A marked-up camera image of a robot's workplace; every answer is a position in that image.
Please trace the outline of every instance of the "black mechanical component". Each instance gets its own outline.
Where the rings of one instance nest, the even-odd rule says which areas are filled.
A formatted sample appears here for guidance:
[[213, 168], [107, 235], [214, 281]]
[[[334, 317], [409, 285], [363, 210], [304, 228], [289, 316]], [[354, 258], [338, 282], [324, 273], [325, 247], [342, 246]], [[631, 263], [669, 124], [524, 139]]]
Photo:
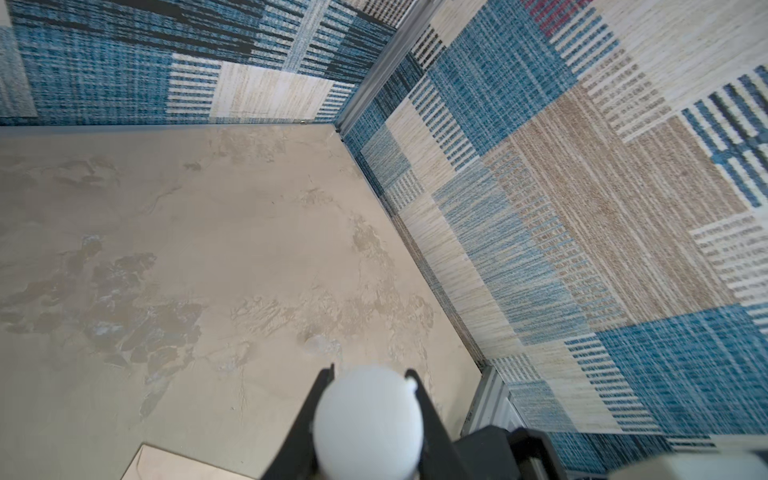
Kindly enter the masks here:
[[[333, 364], [320, 370], [262, 480], [304, 480], [318, 473], [312, 421], [320, 396], [333, 381], [333, 373]], [[415, 395], [424, 422], [424, 445], [419, 460], [422, 480], [566, 480], [549, 438], [538, 430], [517, 429], [510, 433], [487, 426], [451, 442], [419, 374], [409, 369], [406, 377], [418, 385]]]

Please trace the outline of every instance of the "wall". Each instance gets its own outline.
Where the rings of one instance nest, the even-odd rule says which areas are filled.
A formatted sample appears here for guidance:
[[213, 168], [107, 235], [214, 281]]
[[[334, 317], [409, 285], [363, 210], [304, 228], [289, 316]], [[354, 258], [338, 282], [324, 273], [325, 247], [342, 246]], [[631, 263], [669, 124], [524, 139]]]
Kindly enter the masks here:
[[458, 435], [480, 372], [331, 125], [99, 129], [0, 131], [0, 478], [259, 478], [332, 362]]
[[0, 0], [0, 125], [331, 123], [412, 0]]
[[766, 24], [448, 0], [344, 138], [569, 468], [768, 445]]

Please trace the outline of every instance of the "patterned carpet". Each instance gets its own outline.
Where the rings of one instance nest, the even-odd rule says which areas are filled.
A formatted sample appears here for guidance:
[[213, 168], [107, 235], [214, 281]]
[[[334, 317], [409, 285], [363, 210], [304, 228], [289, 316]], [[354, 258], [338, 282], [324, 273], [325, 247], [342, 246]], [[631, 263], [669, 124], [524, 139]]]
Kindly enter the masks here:
[[0, 0], [0, 125], [333, 122], [412, 0]]
[[344, 138], [568, 468], [768, 448], [768, 4], [446, 0]]

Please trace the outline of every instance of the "floor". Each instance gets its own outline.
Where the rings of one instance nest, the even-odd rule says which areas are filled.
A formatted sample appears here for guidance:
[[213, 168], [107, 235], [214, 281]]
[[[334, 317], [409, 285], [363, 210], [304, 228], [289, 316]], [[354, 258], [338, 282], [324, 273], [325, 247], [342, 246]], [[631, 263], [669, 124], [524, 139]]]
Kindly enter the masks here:
[[257, 477], [318, 371], [480, 378], [326, 125], [0, 136], [0, 476], [119, 478], [142, 442]]

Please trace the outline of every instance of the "white round object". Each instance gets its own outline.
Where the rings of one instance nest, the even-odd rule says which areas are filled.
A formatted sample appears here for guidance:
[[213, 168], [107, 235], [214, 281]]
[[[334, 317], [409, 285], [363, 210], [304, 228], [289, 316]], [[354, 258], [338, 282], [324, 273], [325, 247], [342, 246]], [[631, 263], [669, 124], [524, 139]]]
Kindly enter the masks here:
[[424, 441], [417, 384], [381, 366], [356, 368], [331, 382], [315, 411], [313, 441], [329, 480], [404, 480]]

